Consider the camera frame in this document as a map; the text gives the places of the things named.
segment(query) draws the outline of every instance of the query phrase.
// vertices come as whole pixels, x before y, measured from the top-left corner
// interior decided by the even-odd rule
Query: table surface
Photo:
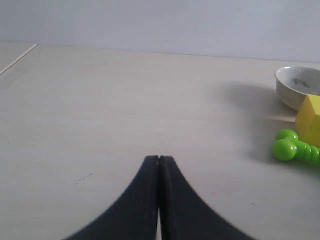
[[[0,41],[0,73],[36,46],[34,43]]]
[[[296,113],[274,72],[317,64],[39,45],[0,76],[0,233],[57,240],[174,156],[214,210],[259,240],[320,235],[320,170],[274,160]]]

